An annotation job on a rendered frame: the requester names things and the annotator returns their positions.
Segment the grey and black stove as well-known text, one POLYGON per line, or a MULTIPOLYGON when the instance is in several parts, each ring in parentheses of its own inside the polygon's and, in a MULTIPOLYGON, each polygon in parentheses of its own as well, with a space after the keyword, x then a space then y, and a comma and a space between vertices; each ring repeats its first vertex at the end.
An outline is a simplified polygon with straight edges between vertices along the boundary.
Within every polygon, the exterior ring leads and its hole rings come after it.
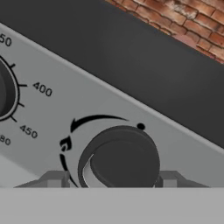
POLYGON ((0 0, 0 56, 15 111, 0 121, 0 186, 48 171, 78 179, 100 132, 131 126, 160 171, 224 187, 224 65, 105 0, 0 0))

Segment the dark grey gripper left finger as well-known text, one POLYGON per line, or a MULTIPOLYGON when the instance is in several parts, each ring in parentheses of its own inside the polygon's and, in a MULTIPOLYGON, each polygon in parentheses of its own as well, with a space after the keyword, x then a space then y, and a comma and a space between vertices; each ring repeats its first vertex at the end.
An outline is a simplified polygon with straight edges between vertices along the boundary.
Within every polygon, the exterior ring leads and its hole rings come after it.
POLYGON ((68 188, 68 171, 47 171, 39 179, 18 185, 17 188, 68 188))

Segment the black oven temperature knob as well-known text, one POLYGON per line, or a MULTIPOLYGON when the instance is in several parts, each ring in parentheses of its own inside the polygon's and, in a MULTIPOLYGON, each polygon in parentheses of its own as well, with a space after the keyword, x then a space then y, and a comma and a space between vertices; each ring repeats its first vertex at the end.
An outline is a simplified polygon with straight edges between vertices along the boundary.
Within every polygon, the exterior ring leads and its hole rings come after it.
POLYGON ((0 56, 0 121, 12 115, 17 103, 17 80, 6 60, 0 56))

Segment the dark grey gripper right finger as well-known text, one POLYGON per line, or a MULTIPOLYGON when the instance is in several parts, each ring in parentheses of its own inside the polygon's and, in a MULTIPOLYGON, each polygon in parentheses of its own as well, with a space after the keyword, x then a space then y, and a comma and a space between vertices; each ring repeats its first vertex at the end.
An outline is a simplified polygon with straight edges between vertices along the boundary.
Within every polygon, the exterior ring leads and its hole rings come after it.
POLYGON ((194 188, 194 187, 207 187, 195 181, 185 178, 177 171, 161 171, 159 173, 155 187, 168 187, 168 188, 194 188))

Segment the black burner knob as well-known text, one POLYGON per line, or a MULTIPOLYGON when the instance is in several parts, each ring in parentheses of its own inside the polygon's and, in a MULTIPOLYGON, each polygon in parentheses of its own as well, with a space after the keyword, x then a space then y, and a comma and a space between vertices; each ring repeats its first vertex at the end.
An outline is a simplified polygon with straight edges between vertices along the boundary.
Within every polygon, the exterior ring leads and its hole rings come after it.
POLYGON ((158 149, 152 138, 131 126, 105 129, 89 142, 78 163, 82 187, 88 187, 83 173, 88 162, 106 187, 153 187, 160 171, 158 149))

